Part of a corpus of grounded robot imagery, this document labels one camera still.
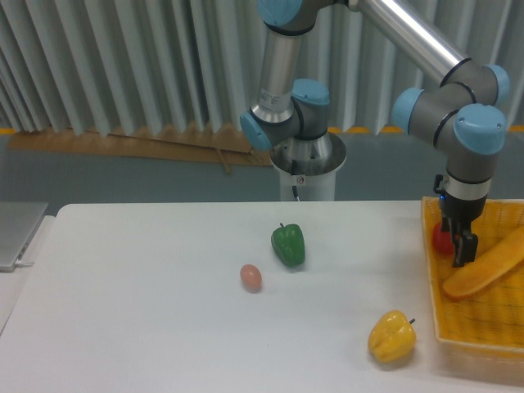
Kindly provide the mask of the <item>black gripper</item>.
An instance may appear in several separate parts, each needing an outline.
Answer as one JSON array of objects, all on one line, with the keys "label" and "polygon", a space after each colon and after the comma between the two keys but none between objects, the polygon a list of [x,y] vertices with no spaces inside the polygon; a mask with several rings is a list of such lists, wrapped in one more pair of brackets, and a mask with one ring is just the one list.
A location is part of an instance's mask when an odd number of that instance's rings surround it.
[{"label": "black gripper", "polygon": [[[440,238],[443,244],[454,245],[454,268],[462,268],[476,258],[478,237],[470,229],[472,222],[481,215],[485,203],[486,196],[471,201],[448,193],[440,196]],[[451,232],[452,224],[457,224],[458,230]]]}]

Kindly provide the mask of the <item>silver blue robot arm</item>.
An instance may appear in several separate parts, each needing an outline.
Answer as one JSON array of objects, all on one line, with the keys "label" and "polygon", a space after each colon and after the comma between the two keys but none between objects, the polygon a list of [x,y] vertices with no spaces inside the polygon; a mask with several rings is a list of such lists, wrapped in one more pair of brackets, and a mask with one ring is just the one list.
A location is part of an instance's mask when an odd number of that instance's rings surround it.
[{"label": "silver blue robot arm", "polygon": [[[392,121],[406,133],[446,156],[446,171],[435,178],[440,229],[448,233],[454,266],[476,258],[472,231],[486,203],[507,123],[499,104],[510,82],[497,65],[477,65],[448,42],[412,7],[400,1],[349,1],[348,9],[369,18],[439,88],[432,93],[405,90],[392,108]],[[301,178],[334,173],[346,151],[328,135],[328,89],[294,71],[303,37],[327,1],[260,1],[257,11],[268,35],[259,92],[240,124],[250,144],[269,151],[287,174],[284,195],[298,199]]]}]

